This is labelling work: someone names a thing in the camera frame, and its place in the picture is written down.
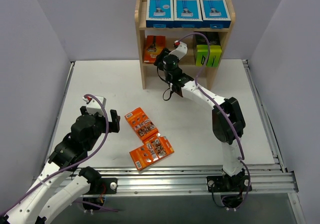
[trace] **wooden shelf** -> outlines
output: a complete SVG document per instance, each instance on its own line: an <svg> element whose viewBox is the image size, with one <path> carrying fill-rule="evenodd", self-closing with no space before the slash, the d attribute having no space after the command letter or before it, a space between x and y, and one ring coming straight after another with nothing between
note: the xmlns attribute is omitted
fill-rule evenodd
<svg viewBox="0 0 320 224"><path fill-rule="evenodd" d="M143 62L143 55L144 55L144 45L146 41L146 33L145 31L173 31L178 32L175 34L176 38L167 37L166 38L166 47L170 50L173 47L174 41L181 38L179 36L180 31L187 31L187 32L217 32L220 39L220 45L222 49L221 58L223 57L224 51L227 47L227 43L231 34L231 31L233 29L233 26L236 21L236 13L234 10L234 6L232 4L231 0L225 0L229 15L231 18L231 24L229 28L223 28L223 29L212 29L212 28L154 28L154 27L146 27L146 14L147 14L147 0L136 0L135 5L135 12L134 12L134 19L135 19L135 31L136 31L136 38L137 38L137 44L138 44L138 51L139 51L139 59L140 59L140 71L141 71L141 80L142 80L142 88L145 89L146 86L146 76L147 76L147 68L148 67L154 67L151 63ZM195 57L194 57L194 50L193 50L193 41L192 38L188 38L183 40L188 46L188 51L186 56L183 57L183 59L179 62L179 65L184 65L188 67L196 67L195 65ZM206 74L206 84L207 88L211 89L215 76L218 71L218 67L207 67L205 68L205 74Z"/></svg>

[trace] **robotic arm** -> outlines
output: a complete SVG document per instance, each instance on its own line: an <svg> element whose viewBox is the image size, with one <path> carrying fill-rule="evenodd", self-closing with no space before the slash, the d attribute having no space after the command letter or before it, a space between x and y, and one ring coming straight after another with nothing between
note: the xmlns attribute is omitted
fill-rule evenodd
<svg viewBox="0 0 320 224"><path fill-rule="evenodd" d="M212 112L212 130L216 138L222 143L222 170L230 178L236 177L238 179L239 176L244 177L244 167L239 161L241 153L237 142L234 141L235 136L225 117L216 105L199 90L199 87L222 107L231 123L233 123L238 136L241 137L246 123L238 101L234 97L227 99L218 96L199 84L196 85L195 80L183 73L178 66L179 61L187 54L187 45L176 41L174 47L176 49L173 51L169 51L167 48L163 49L157 56L154 65L157 66L158 73L159 70L164 72L165 79L159 77L169 85L171 94L177 93L181 97L193 100Z"/></svg>
<svg viewBox="0 0 320 224"><path fill-rule="evenodd" d="M106 99L96 97L103 105ZM86 105L80 108L81 116L71 126L68 133L54 149L41 174L33 183L24 199L12 209L0 215L0 224L34 224L50 223L61 211L76 198L97 188L101 176L91 167L83 168L79 175L63 190L52 196L60 184L78 167L78 162L88 157L102 133L106 133L106 117L102 107L94 99L83 98ZM109 122L109 133L120 130L120 116L111 110L112 122ZM61 170L61 173L50 177Z"/></svg>

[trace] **blue and white box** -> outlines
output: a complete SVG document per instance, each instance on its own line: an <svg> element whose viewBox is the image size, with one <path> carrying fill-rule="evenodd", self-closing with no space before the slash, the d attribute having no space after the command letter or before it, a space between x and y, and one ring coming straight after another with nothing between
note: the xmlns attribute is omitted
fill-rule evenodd
<svg viewBox="0 0 320 224"><path fill-rule="evenodd" d="M202 17L199 0L173 0L175 28L201 28Z"/></svg>
<svg viewBox="0 0 320 224"><path fill-rule="evenodd" d="M204 28L229 28L231 18L226 0L200 0Z"/></svg>
<svg viewBox="0 0 320 224"><path fill-rule="evenodd" d="M145 25L147 28L173 28L173 0L147 0Z"/></svg>

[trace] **white table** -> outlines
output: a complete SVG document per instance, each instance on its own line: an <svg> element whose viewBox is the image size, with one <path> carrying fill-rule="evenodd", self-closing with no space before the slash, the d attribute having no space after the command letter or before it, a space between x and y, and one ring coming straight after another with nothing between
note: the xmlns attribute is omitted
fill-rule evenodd
<svg viewBox="0 0 320 224"><path fill-rule="evenodd" d="M121 116L120 132L110 133L102 149L80 167L134 167L129 152L140 147L142 142L124 115L137 107L145 111L159 132L168 138L175 151L153 167L222 165L222 146L212 131L211 112L176 94L170 101L163 101L162 94L167 88L157 76L151 76L147 80L147 89L143 90L138 60L77 61L51 153L80 116L79 108L85 104L82 96L93 94L106 97L108 113L110 109L117 110ZM246 122L241 142L245 162L250 165L274 164L271 148L240 59L222 60L212 92L226 98L235 97L239 101Z"/></svg>

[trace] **orange box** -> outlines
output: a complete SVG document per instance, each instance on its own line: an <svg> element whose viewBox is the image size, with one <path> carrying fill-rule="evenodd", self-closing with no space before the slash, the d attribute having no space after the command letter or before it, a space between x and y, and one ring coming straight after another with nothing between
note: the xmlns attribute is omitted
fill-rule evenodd
<svg viewBox="0 0 320 224"><path fill-rule="evenodd" d="M155 63L157 56L166 47L166 37L162 35L148 35L143 52L145 63Z"/></svg>
<svg viewBox="0 0 320 224"><path fill-rule="evenodd" d="M141 141L145 141L151 136L159 133L156 126L140 107L124 117Z"/></svg>
<svg viewBox="0 0 320 224"><path fill-rule="evenodd" d="M165 136L153 136L144 142L144 145L130 151L130 156L138 171L160 161L174 153Z"/></svg>

